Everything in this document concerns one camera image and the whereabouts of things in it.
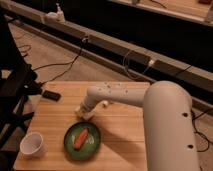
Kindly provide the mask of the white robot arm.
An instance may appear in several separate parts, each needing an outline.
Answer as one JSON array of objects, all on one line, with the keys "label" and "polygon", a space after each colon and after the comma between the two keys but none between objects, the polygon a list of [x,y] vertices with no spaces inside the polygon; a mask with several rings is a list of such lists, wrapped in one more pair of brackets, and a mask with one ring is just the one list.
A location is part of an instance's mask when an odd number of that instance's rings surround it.
[{"label": "white robot arm", "polygon": [[193,133],[190,94],[176,83],[158,81],[148,88],[90,86],[76,113],[84,119],[103,101],[143,108],[148,171],[200,171]]}]

